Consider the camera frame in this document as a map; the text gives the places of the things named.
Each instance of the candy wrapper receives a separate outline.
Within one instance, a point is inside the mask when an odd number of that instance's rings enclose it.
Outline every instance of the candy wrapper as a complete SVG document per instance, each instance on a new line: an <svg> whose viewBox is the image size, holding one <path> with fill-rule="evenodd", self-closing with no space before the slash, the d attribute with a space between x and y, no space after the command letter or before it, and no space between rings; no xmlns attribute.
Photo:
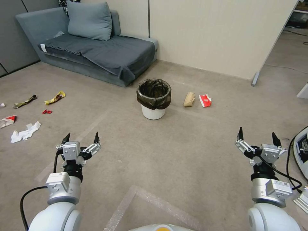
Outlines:
<svg viewBox="0 0 308 231"><path fill-rule="evenodd" d="M8 125L11 125L15 122L17 116L16 115L11 115L9 117L6 117L2 120L0 120L0 129L3 128L3 127L6 127Z"/></svg>
<svg viewBox="0 0 308 231"><path fill-rule="evenodd" d="M51 114L52 111L45 109L45 111L42 112L42 114Z"/></svg>
<svg viewBox="0 0 308 231"><path fill-rule="evenodd" d="M28 103L30 103L31 101L37 99L36 95L31 96L28 100L22 102L22 103L15 103L13 108L20 108Z"/></svg>
<svg viewBox="0 0 308 231"><path fill-rule="evenodd" d="M48 105L48 104L52 104L52 103L55 103L57 101L59 101L60 99L64 98L65 97L65 93L63 91L60 91L54 98L52 98L51 100L46 100L45 101L45 105Z"/></svg>
<svg viewBox="0 0 308 231"><path fill-rule="evenodd" d="M212 99L209 97L208 94L206 94L206 95L199 95L199 99L200 99L202 107L209 107L209 106L211 106Z"/></svg>

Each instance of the white wall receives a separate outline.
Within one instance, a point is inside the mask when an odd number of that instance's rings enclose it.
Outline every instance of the white wall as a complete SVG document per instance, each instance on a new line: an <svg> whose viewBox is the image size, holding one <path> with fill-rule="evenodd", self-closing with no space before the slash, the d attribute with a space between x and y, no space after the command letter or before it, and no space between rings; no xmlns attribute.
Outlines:
<svg viewBox="0 0 308 231"><path fill-rule="evenodd" d="M108 2L119 13L121 32L148 37L148 0L81 0L82 3Z"/></svg>
<svg viewBox="0 0 308 231"><path fill-rule="evenodd" d="M83 0L101 2L103 0ZM297 0L150 0L158 59L252 79ZM109 0L121 29L148 35L147 0Z"/></svg>

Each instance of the black garbage bag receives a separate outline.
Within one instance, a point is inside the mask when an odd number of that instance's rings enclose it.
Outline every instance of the black garbage bag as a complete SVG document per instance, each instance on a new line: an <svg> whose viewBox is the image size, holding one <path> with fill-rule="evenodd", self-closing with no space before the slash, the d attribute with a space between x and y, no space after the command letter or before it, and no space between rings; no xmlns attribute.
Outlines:
<svg viewBox="0 0 308 231"><path fill-rule="evenodd" d="M137 88L137 100L152 110L165 109L171 102L171 87L160 79L144 80Z"/></svg>

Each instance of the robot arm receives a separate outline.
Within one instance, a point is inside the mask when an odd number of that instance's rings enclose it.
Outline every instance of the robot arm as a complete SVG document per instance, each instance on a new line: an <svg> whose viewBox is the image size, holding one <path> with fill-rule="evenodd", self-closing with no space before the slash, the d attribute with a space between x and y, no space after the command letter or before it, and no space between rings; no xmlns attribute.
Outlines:
<svg viewBox="0 0 308 231"><path fill-rule="evenodd" d="M281 142L272 133L273 145L262 144L251 146L244 141L242 127L238 133L235 145L249 158L254 173L251 175L252 200L256 203L248 210L251 231L300 231L296 221L282 208L286 199L292 195L289 183L279 181L273 168L275 161L287 150L281 147Z"/></svg>
<svg viewBox="0 0 308 231"><path fill-rule="evenodd" d="M88 147L80 147L78 141L69 142L69 138L70 134L63 139L61 145L56 146L56 155L61 155L64 160L64 171L49 175L46 181L49 206L36 215L29 231L79 230L81 214L76 209L76 204L81 195L82 167L101 149L101 145L98 133L95 135L94 143Z"/></svg>

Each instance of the white label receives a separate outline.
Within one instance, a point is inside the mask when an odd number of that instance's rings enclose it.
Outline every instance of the white label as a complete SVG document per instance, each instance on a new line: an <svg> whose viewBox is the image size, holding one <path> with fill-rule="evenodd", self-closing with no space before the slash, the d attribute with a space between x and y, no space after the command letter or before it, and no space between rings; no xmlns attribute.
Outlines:
<svg viewBox="0 0 308 231"><path fill-rule="evenodd" d="M42 50L43 50L45 53L47 53L46 48L45 48L45 44L41 44L41 48L42 48Z"/></svg>

